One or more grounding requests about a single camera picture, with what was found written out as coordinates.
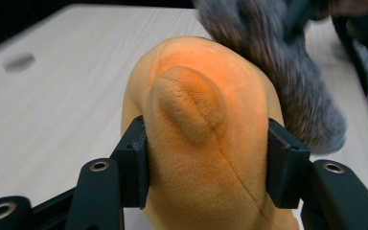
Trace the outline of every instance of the gray fuzzy plush toy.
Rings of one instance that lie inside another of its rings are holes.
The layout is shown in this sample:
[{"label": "gray fuzzy plush toy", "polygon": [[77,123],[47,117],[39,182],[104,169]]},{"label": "gray fuzzy plush toy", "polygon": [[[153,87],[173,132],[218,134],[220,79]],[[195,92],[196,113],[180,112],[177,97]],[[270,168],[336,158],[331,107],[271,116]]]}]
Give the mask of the gray fuzzy plush toy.
[{"label": "gray fuzzy plush toy", "polygon": [[248,59],[269,77],[286,129],[313,153],[344,144],[346,123],[305,49],[304,34],[284,41],[287,0],[195,0],[212,38]]}]

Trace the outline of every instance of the wood grain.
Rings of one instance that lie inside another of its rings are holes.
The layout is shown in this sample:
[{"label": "wood grain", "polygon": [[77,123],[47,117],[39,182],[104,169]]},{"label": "wood grain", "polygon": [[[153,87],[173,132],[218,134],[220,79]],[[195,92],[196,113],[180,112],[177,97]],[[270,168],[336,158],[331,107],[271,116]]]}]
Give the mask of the wood grain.
[{"label": "wood grain", "polygon": [[[109,156],[133,65],[177,35],[209,37],[194,10],[73,5],[1,45],[0,197],[39,204],[74,187],[84,163]],[[349,125],[345,147],[327,158],[368,187],[368,105],[329,20],[308,29],[307,48]],[[126,228],[150,227],[126,210]]]}]

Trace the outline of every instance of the plush ear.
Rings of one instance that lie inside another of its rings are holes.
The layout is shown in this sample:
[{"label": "plush ear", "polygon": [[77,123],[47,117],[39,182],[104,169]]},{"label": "plush ear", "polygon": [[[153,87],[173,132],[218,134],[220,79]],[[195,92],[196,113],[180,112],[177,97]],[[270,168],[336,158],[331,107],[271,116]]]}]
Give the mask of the plush ear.
[{"label": "plush ear", "polygon": [[215,42],[169,39],[134,68],[123,131],[143,114],[157,229],[298,229],[265,191],[268,117],[275,90],[255,66]]}]

